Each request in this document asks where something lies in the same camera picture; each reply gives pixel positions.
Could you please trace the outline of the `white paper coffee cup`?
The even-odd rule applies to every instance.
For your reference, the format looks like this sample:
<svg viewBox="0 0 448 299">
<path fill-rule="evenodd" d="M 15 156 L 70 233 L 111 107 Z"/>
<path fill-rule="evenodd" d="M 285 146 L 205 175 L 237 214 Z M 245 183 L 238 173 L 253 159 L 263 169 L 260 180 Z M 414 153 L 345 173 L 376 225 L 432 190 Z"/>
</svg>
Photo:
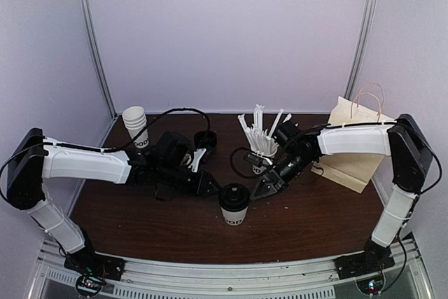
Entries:
<svg viewBox="0 0 448 299">
<path fill-rule="evenodd" d="M 246 218 L 248 207 L 248 204 L 224 204 L 220 208 L 228 225 L 240 225 Z"/>
</svg>

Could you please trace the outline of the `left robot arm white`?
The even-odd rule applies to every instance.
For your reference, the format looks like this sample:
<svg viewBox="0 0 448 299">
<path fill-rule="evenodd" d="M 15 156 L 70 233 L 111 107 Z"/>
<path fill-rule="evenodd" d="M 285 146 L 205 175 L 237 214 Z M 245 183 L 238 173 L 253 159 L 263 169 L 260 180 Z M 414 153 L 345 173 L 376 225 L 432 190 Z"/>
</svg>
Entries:
<svg viewBox="0 0 448 299">
<path fill-rule="evenodd" d="M 22 138 L 7 169 L 6 201 L 28 213 L 43 231 L 73 256 L 86 274 L 101 266 L 88 234 L 75 224 L 50 197 L 50 180 L 104 181 L 123 186 L 162 184 L 197 197 L 215 195 L 220 184 L 200 167 L 205 148 L 192 149 L 178 132 L 165 132 L 141 151 L 135 148 L 95 148 L 66 144 L 32 128 Z"/>
</svg>

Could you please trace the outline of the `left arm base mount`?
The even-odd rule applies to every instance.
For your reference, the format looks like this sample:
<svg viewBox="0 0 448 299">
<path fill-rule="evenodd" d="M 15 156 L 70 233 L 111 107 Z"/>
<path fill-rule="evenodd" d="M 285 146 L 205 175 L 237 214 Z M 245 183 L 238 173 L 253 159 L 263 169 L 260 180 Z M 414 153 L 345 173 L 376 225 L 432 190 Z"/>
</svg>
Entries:
<svg viewBox="0 0 448 299">
<path fill-rule="evenodd" d="M 57 242 L 59 253 L 65 257 L 64 267 L 80 275 L 75 282 L 75 290 L 82 298 L 91 298 L 99 294 L 107 280 L 121 280 L 125 260 L 96 253 L 89 238 L 85 238 L 84 243 L 80 251 L 69 253 Z"/>
</svg>

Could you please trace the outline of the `black plastic cup lid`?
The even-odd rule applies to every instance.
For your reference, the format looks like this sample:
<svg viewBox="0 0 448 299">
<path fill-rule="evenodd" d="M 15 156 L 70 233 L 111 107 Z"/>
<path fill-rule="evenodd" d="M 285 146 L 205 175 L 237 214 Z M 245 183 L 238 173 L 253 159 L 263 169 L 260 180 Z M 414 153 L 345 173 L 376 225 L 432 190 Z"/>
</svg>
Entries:
<svg viewBox="0 0 448 299">
<path fill-rule="evenodd" d="M 250 202 L 248 188 L 240 183 L 230 183 L 219 192 L 218 202 L 226 211 L 238 212 L 247 208 Z"/>
</svg>

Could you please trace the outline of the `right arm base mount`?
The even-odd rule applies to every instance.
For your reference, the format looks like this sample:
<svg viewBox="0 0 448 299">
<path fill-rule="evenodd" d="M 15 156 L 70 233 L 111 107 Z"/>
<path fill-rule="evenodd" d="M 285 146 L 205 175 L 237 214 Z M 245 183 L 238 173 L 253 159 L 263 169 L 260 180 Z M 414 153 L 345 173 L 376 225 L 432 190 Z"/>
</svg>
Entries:
<svg viewBox="0 0 448 299">
<path fill-rule="evenodd" d="M 385 287 L 384 270 L 395 265 L 390 246 L 383 247 L 370 238 L 362 252 L 334 260 L 340 280 L 354 278 L 363 295 L 379 295 Z"/>
</svg>

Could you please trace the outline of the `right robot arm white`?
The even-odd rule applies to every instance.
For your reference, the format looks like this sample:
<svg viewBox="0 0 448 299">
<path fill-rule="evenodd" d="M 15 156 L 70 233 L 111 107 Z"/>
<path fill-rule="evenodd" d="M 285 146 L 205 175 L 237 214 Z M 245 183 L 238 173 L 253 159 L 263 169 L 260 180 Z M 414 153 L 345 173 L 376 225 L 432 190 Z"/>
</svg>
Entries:
<svg viewBox="0 0 448 299">
<path fill-rule="evenodd" d="M 266 166 L 251 193 L 252 200 L 280 193 L 323 157 L 390 159 L 393 191 L 370 235 L 373 246 L 359 256 L 358 264 L 366 272 L 375 271 L 386 260 L 383 248 L 391 245 L 420 196 L 430 190 L 425 183 L 431 165 L 440 164 L 417 122 L 407 113 L 393 121 L 327 124 L 307 130 L 287 120 L 276 128 L 273 137 L 286 155 Z"/>
</svg>

